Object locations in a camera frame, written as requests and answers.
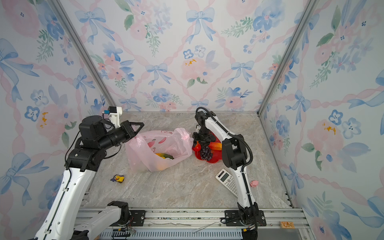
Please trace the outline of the orange red chili pepper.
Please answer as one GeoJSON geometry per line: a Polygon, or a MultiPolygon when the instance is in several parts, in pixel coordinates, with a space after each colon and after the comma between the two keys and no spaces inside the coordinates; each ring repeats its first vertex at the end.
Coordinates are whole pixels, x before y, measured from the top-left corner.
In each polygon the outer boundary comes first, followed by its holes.
{"type": "Polygon", "coordinates": [[[222,150],[222,144],[218,142],[211,142],[209,144],[209,148],[213,151],[221,151],[222,150]]]}

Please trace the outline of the pink plastic bag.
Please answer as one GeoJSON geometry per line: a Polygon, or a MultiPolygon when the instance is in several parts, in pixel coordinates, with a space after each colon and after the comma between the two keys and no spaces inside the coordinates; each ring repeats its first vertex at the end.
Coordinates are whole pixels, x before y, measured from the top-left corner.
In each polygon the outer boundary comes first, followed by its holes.
{"type": "Polygon", "coordinates": [[[135,173],[158,172],[157,162],[167,162],[168,168],[173,167],[192,155],[193,141],[190,133],[184,128],[138,134],[125,143],[129,166],[135,173]],[[156,153],[169,154],[174,159],[163,159],[156,153]]]}

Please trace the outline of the green yellow cucumber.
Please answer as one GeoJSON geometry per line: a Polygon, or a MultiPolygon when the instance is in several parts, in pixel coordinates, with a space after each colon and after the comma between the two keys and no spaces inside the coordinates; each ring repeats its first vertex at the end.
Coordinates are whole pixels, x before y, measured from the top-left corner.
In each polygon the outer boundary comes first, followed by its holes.
{"type": "Polygon", "coordinates": [[[171,155],[169,155],[169,154],[165,154],[165,153],[156,153],[156,155],[157,155],[158,157],[163,158],[163,159],[170,159],[170,160],[173,160],[173,159],[174,159],[173,156],[171,156],[171,155]]]}

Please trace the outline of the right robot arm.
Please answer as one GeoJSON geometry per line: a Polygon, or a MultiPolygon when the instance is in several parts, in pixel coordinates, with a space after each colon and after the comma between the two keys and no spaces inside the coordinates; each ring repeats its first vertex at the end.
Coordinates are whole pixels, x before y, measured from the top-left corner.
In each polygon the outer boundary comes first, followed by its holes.
{"type": "Polygon", "coordinates": [[[208,162],[213,156],[209,148],[210,143],[220,141],[222,161],[233,176],[237,189],[240,220],[245,226],[256,225],[259,208],[252,195],[247,176],[247,166],[253,161],[250,146],[242,135],[236,135],[228,130],[214,112],[204,107],[196,109],[195,119],[198,125],[197,131],[193,133],[193,150],[199,145],[201,159],[208,162]]]}

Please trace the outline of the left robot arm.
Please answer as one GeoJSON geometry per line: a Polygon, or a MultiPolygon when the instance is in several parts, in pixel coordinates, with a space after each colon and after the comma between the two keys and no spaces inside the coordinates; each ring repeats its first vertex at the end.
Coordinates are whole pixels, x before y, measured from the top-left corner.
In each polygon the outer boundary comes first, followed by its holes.
{"type": "Polygon", "coordinates": [[[35,235],[36,240],[93,240],[113,224],[126,227],[132,220],[129,205],[113,201],[95,217],[80,226],[75,221],[107,150],[133,139],[144,123],[113,123],[101,116],[90,116],[79,125],[80,138],[65,158],[65,171],[53,205],[35,235]]]}

